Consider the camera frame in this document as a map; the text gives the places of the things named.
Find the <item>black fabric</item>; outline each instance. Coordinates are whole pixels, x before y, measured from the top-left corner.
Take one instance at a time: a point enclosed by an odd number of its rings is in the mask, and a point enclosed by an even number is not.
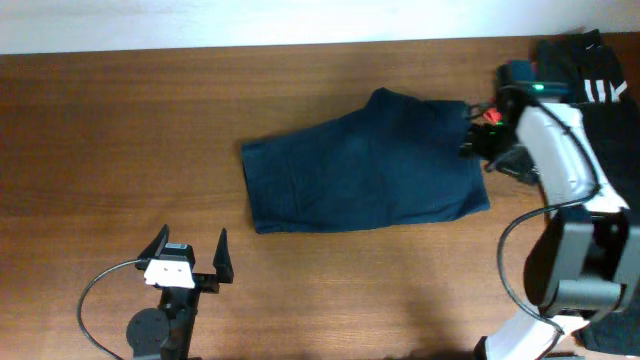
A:
[[[582,105],[584,127],[607,178],[634,213],[640,212],[640,112],[633,101]],[[608,315],[576,334],[593,351],[640,356],[640,290],[623,313]]]
[[[256,232],[363,230],[488,209],[479,160],[458,156],[467,111],[382,88],[340,119],[243,145]]]
[[[598,30],[572,35],[556,43],[540,41],[536,60],[538,80],[569,85],[573,97],[565,99],[567,102],[612,102],[625,93],[620,91],[613,96],[611,92],[611,87],[622,90],[621,86],[626,83],[618,58],[603,44]],[[600,100],[598,82],[605,95],[604,101]]]

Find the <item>wooden table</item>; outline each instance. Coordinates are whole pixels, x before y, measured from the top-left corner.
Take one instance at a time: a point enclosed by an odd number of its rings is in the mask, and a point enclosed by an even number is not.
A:
[[[637,85],[640,36],[606,42]],[[381,359],[470,350],[515,312],[495,247],[510,220],[542,204],[538,189],[490,174],[491,210],[453,223],[256,235],[239,148],[358,109],[382,86],[423,99],[486,100],[495,68],[526,58],[533,44],[0,57],[0,358],[106,358],[78,330],[78,296],[99,271],[135,258],[164,223],[173,241],[193,245],[200,272],[213,270],[220,229],[229,231],[236,282],[201,298],[192,356]],[[518,286],[542,229],[543,219],[530,221],[508,246]],[[128,358],[127,323],[159,295],[141,272],[122,270],[92,290],[85,322]]]

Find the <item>white stripe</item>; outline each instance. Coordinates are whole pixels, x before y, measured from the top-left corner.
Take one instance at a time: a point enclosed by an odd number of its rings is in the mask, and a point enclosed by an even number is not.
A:
[[[607,100],[607,94],[604,92],[604,80],[596,80],[596,87],[598,88],[598,100],[605,102]]]
[[[627,90],[627,82],[626,81],[623,82],[620,86],[618,86],[618,88],[616,89],[616,94],[620,95],[625,90]]]
[[[613,83],[610,82],[609,86],[611,86],[611,101],[620,101],[620,97],[616,93],[616,89],[613,88]]]
[[[587,79],[584,80],[584,91],[587,92],[587,99],[589,99],[589,102],[596,102],[593,98],[593,93],[591,93],[591,82]]]

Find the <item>cable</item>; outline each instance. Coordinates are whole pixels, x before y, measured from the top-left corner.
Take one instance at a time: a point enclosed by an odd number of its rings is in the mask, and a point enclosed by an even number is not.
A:
[[[585,161],[587,162],[587,164],[589,166],[589,170],[591,172],[591,175],[593,176],[593,181],[594,181],[593,188],[591,189],[589,194],[587,194],[586,196],[584,196],[582,198],[579,198],[579,199],[576,199],[576,200],[567,201],[567,202],[563,202],[563,203],[559,203],[559,204],[555,204],[555,205],[550,205],[550,206],[543,207],[543,208],[540,208],[540,209],[537,209],[537,210],[533,210],[533,211],[530,211],[530,212],[528,212],[528,213],[516,218],[515,220],[513,220],[509,224],[509,226],[507,226],[504,229],[504,231],[502,232],[502,235],[500,235],[500,240],[498,241],[498,249],[497,249],[498,273],[500,274],[500,280],[502,281],[502,285],[504,286],[504,289],[506,290],[507,294],[509,295],[511,300],[516,305],[518,305],[518,307],[522,311],[524,311],[527,315],[531,316],[532,318],[534,318],[534,319],[536,319],[538,321],[541,321],[543,323],[546,323],[546,324],[552,326],[554,328],[554,330],[555,330],[555,336],[553,338],[553,341],[551,342],[550,346],[544,351],[544,353],[542,355],[540,355],[540,357],[539,357],[539,359],[542,359],[546,355],[548,355],[553,350],[553,348],[558,344],[558,342],[560,341],[560,338],[562,337],[562,335],[564,335],[564,330],[562,329],[562,327],[560,325],[555,323],[553,320],[545,318],[545,317],[541,316],[540,314],[537,314],[536,312],[531,310],[516,295],[515,291],[513,290],[511,285],[509,284],[509,280],[507,279],[507,275],[506,275],[506,272],[504,270],[504,261],[503,261],[503,258],[504,258],[504,256],[503,256],[504,246],[505,246],[505,243],[507,241],[507,237],[509,236],[511,231],[513,231],[513,229],[515,229],[518,225],[520,225],[524,221],[527,221],[527,220],[529,220],[529,219],[531,219],[533,217],[536,217],[536,216],[542,215],[542,214],[546,214],[546,213],[549,213],[551,211],[558,210],[560,208],[571,207],[571,206],[576,206],[576,205],[581,205],[581,204],[586,203],[587,201],[591,200],[593,197],[595,197],[600,192],[601,185],[598,183],[598,172],[596,171],[595,164],[591,160],[591,157],[587,153],[587,151],[584,148],[584,146],[582,145],[582,143],[578,140],[578,138],[573,133],[573,131],[571,131],[571,127],[569,127],[564,122],[562,122],[562,120],[560,120],[553,112],[551,112],[546,106],[544,106],[542,103],[540,103],[537,99],[532,97],[529,94],[529,92],[527,92],[525,89],[523,89],[521,87],[518,87],[516,85],[506,85],[506,86],[503,86],[500,89],[498,89],[498,93],[501,93],[501,92],[503,92],[505,90],[517,90],[517,91],[520,91],[520,92],[524,93],[525,96],[528,98],[528,100],[533,104],[533,106],[539,107],[542,110],[542,112],[545,113],[545,115],[547,115],[551,119],[553,119],[558,124],[558,126],[560,126],[560,128],[562,128],[562,130],[564,131],[564,134],[568,135],[571,138],[571,141],[578,147],[578,151],[580,151],[580,154],[582,155],[582,157],[585,159]]]
[[[145,262],[145,261],[147,261],[147,260],[144,260],[144,259],[129,260],[129,261],[125,261],[123,263],[120,263],[118,265],[112,266],[112,267],[108,268],[107,270],[103,271],[100,275],[96,276],[93,280],[91,280],[91,282],[89,282],[87,287],[84,288],[84,290],[82,291],[82,295],[80,295],[80,300],[78,300],[78,306],[76,307],[76,317],[78,319],[78,326],[80,326],[80,331],[82,331],[84,336],[86,336],[87,339],[89,339],[89,341],[95,347],[97,347],[98,349],[100,349],[104,353],[106,353],[107,355],[109,355],[112,358],[117,359],[117,360],[124,360],[124,359],[121,358],[120,356],[116,355],[115,353],[113,353],[111,350],[109,350],[106,347],[104,347],[102,344],[100,344],[96,339],[93,338],[93,336],[91,336],[91,334],[89,334],[89,331],[87,331],[87,328],[84,326],[84,322],[82,322],[82,303],[84,302],[84,298],[87,296],[87,294],[89,293],[89,290],[91,290],[93,285],[95,285],[98,281],[100,281],[100,279],[102,279],[104,276],[106,276],[107,274],[109,274],[112,271],[118,270],[118,269],[123,268],[123,267],[125,267],[127,265],[138,264],[138,263],[142,263],[142,262]]]
[[[518,151],[519,149],[516,147],[513,147],[511,150],[509,151],[505,151],[502,154],[498,155],[498,157],[496,157],[495,159],[493,159],[493,161],[491,161],[490,163],[487,164],[487,166],[484,167],[484,170],[486,172],[492,172],[496,169],[496,167],[498,165],[500,165],[501,162],[503,162],[504,160],[508,159],[509,157],[511,157],[516,151]]]
[[[473,119],[482,117],[484,115],[484,112],[487,111],[492,106],[493,106],[492,103],[479,103],[479,104],[469,105],[469,115],[465,116],[465,120],[471,121]],[[479,109],[479,110],[476,114],[473,114],[472,113],[473,109]]]

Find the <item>white sticker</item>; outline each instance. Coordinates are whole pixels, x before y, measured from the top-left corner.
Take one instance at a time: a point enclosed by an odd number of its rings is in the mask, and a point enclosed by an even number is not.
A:
[[[169,249],[181,249],[181,250],[184,250],[184,249],[187,248],[187,245],[167,243],[167,245],[165,245],[164,247],[169,248]]]

